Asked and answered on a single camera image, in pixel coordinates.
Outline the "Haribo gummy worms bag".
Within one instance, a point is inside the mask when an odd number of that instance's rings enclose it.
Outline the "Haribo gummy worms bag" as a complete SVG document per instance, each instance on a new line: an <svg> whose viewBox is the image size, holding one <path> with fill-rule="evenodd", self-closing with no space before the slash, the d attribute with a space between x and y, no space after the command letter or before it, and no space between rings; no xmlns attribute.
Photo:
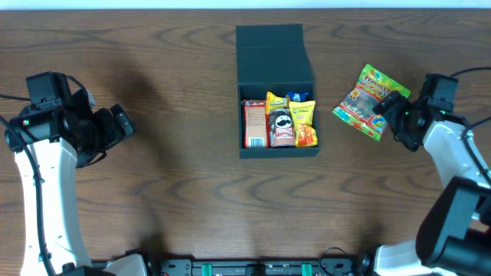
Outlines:
<svg viewBox="0 0 491 276"><path fill-rule="evenodd" d="M333 114L372 139L380 141L387 121L377 115L373 108L392 91L398 91L405 97L410 96L410 90L406 87L366 64L354 89L333 109Z"/></svg>

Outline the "yellow candy packet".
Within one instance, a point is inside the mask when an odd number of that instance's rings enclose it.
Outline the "yellow candy packet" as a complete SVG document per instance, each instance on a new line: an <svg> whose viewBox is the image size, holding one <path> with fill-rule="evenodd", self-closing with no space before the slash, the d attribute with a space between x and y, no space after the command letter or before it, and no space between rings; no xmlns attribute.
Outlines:
<svg viewBox="0 0 491 276"><path fill-rule="evenodd" d="M315 101L289 102L289 110L295 128L295 146L313 147L318 145L318 137L313 127Z"/></svg>
<svg viewBox="0 0 491 276"><path fill-rule="evenodd" d="M265 112L270 114L273 110L288 108L288 99L286 97L278 97L273 92L268 91L265 101Z"/></svg>

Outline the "blue cookie packet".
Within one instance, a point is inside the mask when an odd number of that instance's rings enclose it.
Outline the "blue cookie packet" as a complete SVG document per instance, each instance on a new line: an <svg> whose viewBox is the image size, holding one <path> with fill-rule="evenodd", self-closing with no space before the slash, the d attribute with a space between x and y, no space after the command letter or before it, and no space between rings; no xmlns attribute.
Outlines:
<svg viewBox="0 0 491 276"><path fill-rule="evenodd" d="M310 93L309 92L294 92L294 91L289 91L287 93L287 98L289 101L294 101L294 102L305 102L309 100Z"/></svg>

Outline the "small Pringles can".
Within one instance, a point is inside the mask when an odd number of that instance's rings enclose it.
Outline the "small Pringles can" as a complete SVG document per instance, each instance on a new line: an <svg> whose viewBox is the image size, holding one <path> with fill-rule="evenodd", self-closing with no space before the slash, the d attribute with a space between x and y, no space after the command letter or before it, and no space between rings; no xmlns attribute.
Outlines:
<svg viewBox="0 0 491 276"><path fill-rule="evenodd" d="M295 145L295 128L289 109L279 108L269 113L269 136L271 148Z"/></svg>

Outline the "black gift box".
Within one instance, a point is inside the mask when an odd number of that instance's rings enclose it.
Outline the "black gift box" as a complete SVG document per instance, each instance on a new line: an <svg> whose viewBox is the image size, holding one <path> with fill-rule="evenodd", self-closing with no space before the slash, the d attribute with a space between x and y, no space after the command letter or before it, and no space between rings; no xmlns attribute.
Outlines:
<svg viewBox="0 0 491 276"><path fill-rule="evenodd" d="M313 157L321 146L245 148L244 100L264 100L266 93L284 97L306 93L315 99L315 79L301 25L238 25L236 27L239 157L268 159Z"/></svg>

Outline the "red snack box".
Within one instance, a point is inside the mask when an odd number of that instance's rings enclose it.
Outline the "red snack box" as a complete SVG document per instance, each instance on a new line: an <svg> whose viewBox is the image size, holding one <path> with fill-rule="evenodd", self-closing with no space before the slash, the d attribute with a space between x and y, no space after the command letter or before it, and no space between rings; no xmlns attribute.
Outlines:
<svg viewBox="0 0 491 276"><path fill-rule="evenodd" d="M244 147L267 147L267 121L264 100L244 100L242 102L245 123Z"/></svg>

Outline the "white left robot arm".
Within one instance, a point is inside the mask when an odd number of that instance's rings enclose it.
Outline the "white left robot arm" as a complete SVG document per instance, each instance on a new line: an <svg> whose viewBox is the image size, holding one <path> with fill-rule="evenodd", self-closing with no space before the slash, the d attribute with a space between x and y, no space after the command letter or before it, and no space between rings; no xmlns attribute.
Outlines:
<svg viewBox="0 0 491 276"><path fill-rule="evenodd" d="M84 246L75 189L75 150L65 140L42 140L15 154L25 210L25 254L21 276L144 276L139 254L93 266Z"/></svg>

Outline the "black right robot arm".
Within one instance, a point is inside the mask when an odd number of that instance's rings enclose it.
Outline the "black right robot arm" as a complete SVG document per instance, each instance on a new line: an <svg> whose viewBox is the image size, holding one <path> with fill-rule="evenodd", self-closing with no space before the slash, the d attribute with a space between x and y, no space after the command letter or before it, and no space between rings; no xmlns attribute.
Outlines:
<svg viewBox="0 0 491 276"><path fill-rule="evenodd" d="M431 156L443 191L417 237L376 250L376 275L488 275L490 233L470 228L490 224L490 171L473 142L472 125L450 111L448 97L424 94L411 103L398 92L375 108L397 140Z"/></svg>

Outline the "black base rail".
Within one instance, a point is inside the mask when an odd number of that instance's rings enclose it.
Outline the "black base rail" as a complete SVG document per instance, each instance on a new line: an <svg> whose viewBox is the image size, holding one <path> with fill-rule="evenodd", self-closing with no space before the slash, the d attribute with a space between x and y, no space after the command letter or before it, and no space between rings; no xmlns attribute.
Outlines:
<svg viewBox="0 0 491 276"><path fill-rule="evenodd" d="M159 258L143 249L125 255L143 257L148 275L160 276L370 276L374 275L372 255L348 254L330 247L314 258L194 258L192 255L167 255Z"/></svg>

